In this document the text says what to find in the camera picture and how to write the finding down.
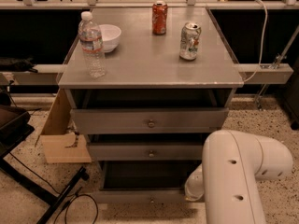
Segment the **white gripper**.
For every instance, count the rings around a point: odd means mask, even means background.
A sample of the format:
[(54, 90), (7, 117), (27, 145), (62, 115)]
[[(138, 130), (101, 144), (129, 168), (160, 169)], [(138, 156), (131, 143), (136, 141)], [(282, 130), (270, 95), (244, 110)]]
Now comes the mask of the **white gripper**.
[(204, 200), (204, 179), (202, 165), (199, 165), (187, 178), (184, 185), (185, 199), (189, 202)]

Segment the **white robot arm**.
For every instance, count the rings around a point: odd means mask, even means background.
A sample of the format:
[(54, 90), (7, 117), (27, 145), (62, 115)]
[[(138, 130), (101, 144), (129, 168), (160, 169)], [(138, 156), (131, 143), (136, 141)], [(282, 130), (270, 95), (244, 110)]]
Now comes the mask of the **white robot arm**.
[(205, 200), (207, 224), (266, 224), (256, 182), (283, 178), (292, 166), (291, 152), (276, 139), (219, 130), (206, 139), (185, 197)]

